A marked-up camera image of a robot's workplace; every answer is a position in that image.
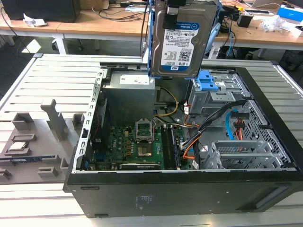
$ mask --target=circuit board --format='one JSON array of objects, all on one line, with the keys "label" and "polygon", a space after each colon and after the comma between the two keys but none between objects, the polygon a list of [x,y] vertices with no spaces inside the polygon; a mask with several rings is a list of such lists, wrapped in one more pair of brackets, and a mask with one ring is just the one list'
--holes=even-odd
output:
[{"label": "circuit board", "polygon": [[[152,143],[137,143],[134,126],[111,127],[106,151],[96,151],[93,157],[96,170],[115,170],[113,163],[158,164],[164,169],[161,127],[155,127]],[[183,140],[182,129],[175,129],[176,143]]]}]

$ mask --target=black box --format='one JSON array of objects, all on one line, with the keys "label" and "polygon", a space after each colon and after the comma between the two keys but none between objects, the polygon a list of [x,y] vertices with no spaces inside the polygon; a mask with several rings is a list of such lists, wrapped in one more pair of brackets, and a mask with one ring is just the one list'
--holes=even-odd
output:
[{"label": "black box", "polygon": [[241,14],[237,20],[237,25],[239,27],[249,27],[252,18],[253,16],[251,15]]},{"label": "black box", "polygon": [[2,3],[11,20],[22,20],[25,13],[34,19],[70,23],[80,14],[79,0],[2,0]]}]

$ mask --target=desk surface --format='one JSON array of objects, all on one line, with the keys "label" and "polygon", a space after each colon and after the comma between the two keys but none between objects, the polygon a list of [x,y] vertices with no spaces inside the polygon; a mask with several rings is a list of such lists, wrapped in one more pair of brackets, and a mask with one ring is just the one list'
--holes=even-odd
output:
[{"label": "desk surface", "polygon": [[[116,13],[124,9],[109,9],[107,13]],[[108,14],[108,17],[119,18],[133,15],[132,12],[119,12],[114,15]],[[138,15],[139,20],[131,22],[117,22],[103,19],[91,10],[82,10],[75,23],[62,23],[47,21],[47,26],[29,27],[22,20],[10,20],[7,14],[4,17],[8,24],[16,31],[30,32],[55,32],[55,33],[76,33],[76,34],[94,34],[94,35],[125,35],[125,36],[141,36],[143,14]],[[147,18],[143,35],[145,35]],[[0,16],[0,30],[10,30],[3,18]]]},{"label": "desk surface", "polygon": [[[55,21],[48,21],[47,26],[41,27],[30,27],[27,26],[22,20],[10,20],[8,15],[4,13],[2,10],[3,15],[9,26],[11,26],[16,31],[30,31],[30,32],[57,32],[57,27],[61,24],[61,22]],[[0,30],[10,30],[8,25],[3,20],[2,16],[0,15]]]},{"label": "desk surface", "polygon": [[[225,0],[224,5],[238,5],[249,8],[245,4],[240,5],[235,1]],[[299,45],[303,44],[303,37],[294,37],[291,32],[265,32],[259,25],[262,21],[251,20],[248,28],[238,27],[237,22],[233,21],[232,31],[236,34],[239,43],[274,44],[274,45]],[[226,41],[227,34],[219,33],[215,41]]]},{"label": "desk surface", "polygon": [[[109,9],[108,13],[115,13],[123,9]],[[108,17],[119,18],[133,15],[131,12],[120,12],[114,15],[108,14]],[[57,32],[59,33],[78,33],[78,34],[94,34],[94,35],[129,35],[141,36],[142,20],[131,22],[118,22],[108,19],[103,19],[96,15],[91,10],[82,10],[75,23],[61,23]],[[146,31],[147,22],[143,29],[143,34]]]}]

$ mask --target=computer tower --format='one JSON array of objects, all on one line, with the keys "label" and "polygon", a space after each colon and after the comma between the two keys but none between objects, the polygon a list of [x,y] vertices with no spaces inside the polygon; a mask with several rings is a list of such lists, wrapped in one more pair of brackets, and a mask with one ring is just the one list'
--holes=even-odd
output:
[{"label": "computer tower", "polygon": [[2,0],[11,20],[24,19],[23,14],[34,19],[72,23],[80,14],[79,0]]}]

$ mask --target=mesh panel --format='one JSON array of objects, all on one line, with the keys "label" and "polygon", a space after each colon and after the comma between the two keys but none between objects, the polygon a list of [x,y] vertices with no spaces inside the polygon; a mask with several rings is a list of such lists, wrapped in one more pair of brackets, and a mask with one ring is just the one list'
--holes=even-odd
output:
[{"label": "mesh panel", "polygon": [[[260,128],[260,125],[267,125],[260,119],[260,117],[257,114],[257,111],[259,109],[256,107],[255,103],[253,101],[250,101],[249,103],[245,104],[243,109],[239,109],[239,112],[242,111],[249,111],[250,113],[250,119],[244,120],[244,123],[246,127],[243,129],[243,139],[244,140],[262,140],[265,142],[268,142],[273,145],[272,153],[274,154],[280,154],[281,160],[284,163],[291,162],[290,158],[286,154],[285,150],[279,144],[278,139],[274,135],[274,133],[271,130],[265,130]],[[234,132],[235,128],[233,123],[236,121],[236,119],[230,119],[230,128],[231,131]]]}]

